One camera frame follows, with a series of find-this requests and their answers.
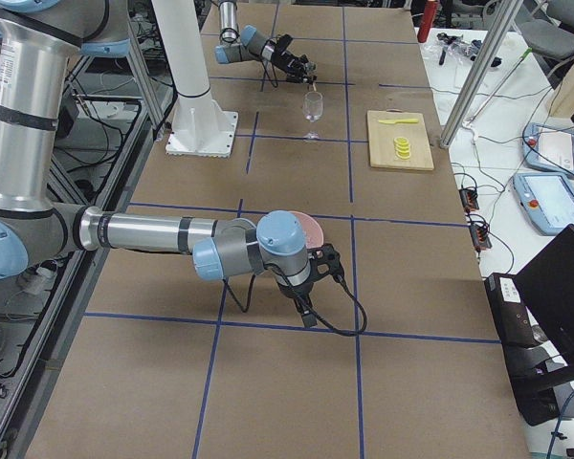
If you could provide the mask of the black monitor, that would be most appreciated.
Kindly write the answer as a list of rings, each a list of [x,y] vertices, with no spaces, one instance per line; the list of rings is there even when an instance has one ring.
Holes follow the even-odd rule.
[[[574,225],[566,226],[514,277],[520,298],[574,372]]]

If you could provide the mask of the yellow plastic knife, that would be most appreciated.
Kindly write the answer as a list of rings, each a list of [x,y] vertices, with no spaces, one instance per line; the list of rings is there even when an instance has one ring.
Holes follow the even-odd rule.
[[[417,118],[409,118],[409,119],[385,119],[385,120],[377,120],[380,124],[385,125],[395,125],[395,124],[417,124],[419,123],[419,119]]]

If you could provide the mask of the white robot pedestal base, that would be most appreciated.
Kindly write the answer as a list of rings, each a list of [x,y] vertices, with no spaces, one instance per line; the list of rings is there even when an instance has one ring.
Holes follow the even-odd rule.
[[[194,3],[155,0],[152,6],[177,96],[166,153],[229,157],[238,114],[222,110],[211,93]]]

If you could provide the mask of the orange terminal block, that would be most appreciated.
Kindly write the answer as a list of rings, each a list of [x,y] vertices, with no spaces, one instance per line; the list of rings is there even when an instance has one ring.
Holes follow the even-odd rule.
[[[466,213],[479,210],[477,191],[474,188],[462,187],[459,189],[459,197]]]
[[[469,223],[469,232],[476,252],[486,251],[492,247],[489,226],[480,221]]]

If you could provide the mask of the teach pendant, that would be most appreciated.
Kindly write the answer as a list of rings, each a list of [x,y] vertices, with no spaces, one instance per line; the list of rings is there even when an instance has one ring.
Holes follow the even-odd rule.
[[[530,122],[522,136],[522,153],[534,169],[563,172],[574,178],[574,128]]]
[[[574,187],[558,172],[523,172],[513,177],[513,187],[525,214],[544,235],[558,235],[574,226]]]

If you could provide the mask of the pink bowl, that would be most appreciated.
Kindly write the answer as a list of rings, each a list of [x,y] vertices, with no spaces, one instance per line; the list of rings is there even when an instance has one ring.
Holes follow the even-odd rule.
[[[291,210],[291,213],[298,219],[305,236],[305,247],[307,249],[319,248],[324,244],[324,234],[320,224],[312,216]]]

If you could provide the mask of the black box device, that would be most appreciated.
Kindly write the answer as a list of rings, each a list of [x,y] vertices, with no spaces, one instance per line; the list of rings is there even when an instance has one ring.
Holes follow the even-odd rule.
[[[504,346],[534,348],[542,344],[534,334],[525,304],[508,273],[491,273],[484,286],[500,342]]]

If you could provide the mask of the lower teach pendant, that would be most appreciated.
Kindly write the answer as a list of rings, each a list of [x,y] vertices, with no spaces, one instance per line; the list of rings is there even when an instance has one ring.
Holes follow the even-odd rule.
[[[523,172],[513,177],[513,187],[525,214],[544,235],[558,235],[574,226],[574,187],[558,172]]]

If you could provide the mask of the clear wine glass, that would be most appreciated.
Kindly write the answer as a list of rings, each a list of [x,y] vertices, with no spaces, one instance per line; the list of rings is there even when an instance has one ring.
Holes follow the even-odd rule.
[[[314,141],[319,137],[319,134],[313,131],[313,123],[321,118],[323,108],[324,103],[322,93],[317,91],[309,91],[305,94],[302,105],[302,113],[304,117],[310,122],[309,132],[304,137],[304,139],[308,142]]]

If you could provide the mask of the upper teach pendant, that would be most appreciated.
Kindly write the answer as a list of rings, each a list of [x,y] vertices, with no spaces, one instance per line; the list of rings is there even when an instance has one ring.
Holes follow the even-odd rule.
[[[534,169],[563,172],[574,178],[574,128],[530,122],[522,136],[522,153]]]

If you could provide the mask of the bamboo cutting board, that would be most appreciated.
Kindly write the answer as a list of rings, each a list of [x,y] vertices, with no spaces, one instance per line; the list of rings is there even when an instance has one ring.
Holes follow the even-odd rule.
[[[434,170],[422,114],[368,110],[366,122],[369,164],[372,167]]]

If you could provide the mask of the aluminium frame post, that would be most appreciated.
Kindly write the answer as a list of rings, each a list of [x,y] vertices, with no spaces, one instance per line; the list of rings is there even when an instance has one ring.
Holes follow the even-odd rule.
[[[458,95],[439,138],[439,146],[441,148],[448,149],[451,146],[521,5],[522,0],[503,0],[499,2],[496,17],[483,39],[481,50],[475,58],[472,69],[468,73],[468,79]]]

